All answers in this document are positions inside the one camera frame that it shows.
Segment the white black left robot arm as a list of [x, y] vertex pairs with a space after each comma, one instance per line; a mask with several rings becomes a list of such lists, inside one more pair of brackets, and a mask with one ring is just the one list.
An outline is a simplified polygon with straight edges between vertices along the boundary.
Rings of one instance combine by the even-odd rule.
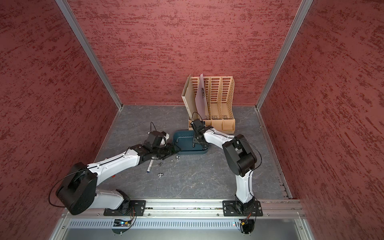
[[129, 215], [131, 210], [128, 195], [121, 190], [101, 190], [99, 185], [128, 168], [146, 161], [164, 160], [180, 151], [172, 143], [152, 148], [135, 145], [101, 162], [88, 165], [77, 163], [63, 178], [56, 190], [56, 196], [72, 215], [79, 215], [88, 209], [105, 209], [120, 216]]

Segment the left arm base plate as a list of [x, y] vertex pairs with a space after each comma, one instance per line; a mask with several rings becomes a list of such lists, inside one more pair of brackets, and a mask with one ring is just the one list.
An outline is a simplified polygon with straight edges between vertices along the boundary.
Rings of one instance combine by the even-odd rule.
[[104, 216], [108, 217], [142, 217], [146, 209], [145, 200], [124, 200], [123, 203], [115, 210], [106, 208]]

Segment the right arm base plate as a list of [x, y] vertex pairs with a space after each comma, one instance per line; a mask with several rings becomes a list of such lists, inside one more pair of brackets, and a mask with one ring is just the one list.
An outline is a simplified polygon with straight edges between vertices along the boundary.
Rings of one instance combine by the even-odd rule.
[[225, 217], [262, 217], [263, 210], [260, 201], [251, 200], [246, 204], [236, 201], [223, 201]]

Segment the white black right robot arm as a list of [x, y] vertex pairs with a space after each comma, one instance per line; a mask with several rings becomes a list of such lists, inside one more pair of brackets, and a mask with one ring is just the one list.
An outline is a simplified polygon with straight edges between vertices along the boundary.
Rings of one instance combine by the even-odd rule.
[[258, 159], [246, 138], [227, 135], [211, 127], [195, 130], [194, 137], [202, 146], [214, 145], [223, 150], [227, 164], [236, 176], [236, 200], [244, 208], [253, 204], [255, 197], [251, 185]]

